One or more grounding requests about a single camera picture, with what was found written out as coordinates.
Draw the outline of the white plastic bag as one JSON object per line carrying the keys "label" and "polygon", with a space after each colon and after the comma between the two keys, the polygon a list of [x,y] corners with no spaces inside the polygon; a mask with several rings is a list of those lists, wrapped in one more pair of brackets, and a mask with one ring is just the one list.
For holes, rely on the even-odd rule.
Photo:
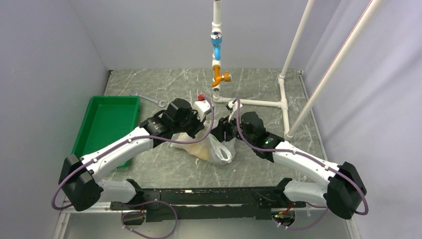
{"label": "white plastic bag", "polygon": [[235,139],[219,142],[211,133],[200,142],[193,144],[171,143],[171,147],[182,149],[198,159],[215,165],[230,164],[235,157]]}

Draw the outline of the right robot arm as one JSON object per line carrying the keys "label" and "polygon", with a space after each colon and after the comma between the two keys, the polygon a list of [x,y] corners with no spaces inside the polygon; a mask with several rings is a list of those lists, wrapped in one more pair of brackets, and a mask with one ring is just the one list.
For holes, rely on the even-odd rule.
{"label": "right robot arm", "polygon": [[[267,131],[256,112],[246,112],[240,119],[221,118],[211,133],[220,142],[234,138],[242,140],[258,157],[288,166],[312,179],[311,183],[282,179],[274,189],[277,205],[285,207],[291,202],[310,203],[327,207],[347,220],[355,214],[368,213],[367,190],[353,164],[328,162],[296,148]],[[357,210],[361,203],[364,204],[363,212]]]}

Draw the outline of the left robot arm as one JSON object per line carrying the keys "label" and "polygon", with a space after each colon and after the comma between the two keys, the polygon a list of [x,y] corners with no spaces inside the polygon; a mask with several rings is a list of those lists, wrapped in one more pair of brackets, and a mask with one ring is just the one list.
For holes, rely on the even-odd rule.
{"label": "left robot arm", "polygon": [[205,136],[196,138],[196,134],[204,129],[207,116],[214,117],[214,106],[206,96],[199,95],[193,104],[177,98],[110,145],[81,158],[71,154],[64,160],[59,186],[51,199],[52,208],[73,207],[81,212],[99,202],[120,202],[130,209],[139,208],[144,202],[144,191],[134,180],[110,181],[105,176],[143,152],[174,142],[175,134],[186,133],[192,143],[204,140]]}

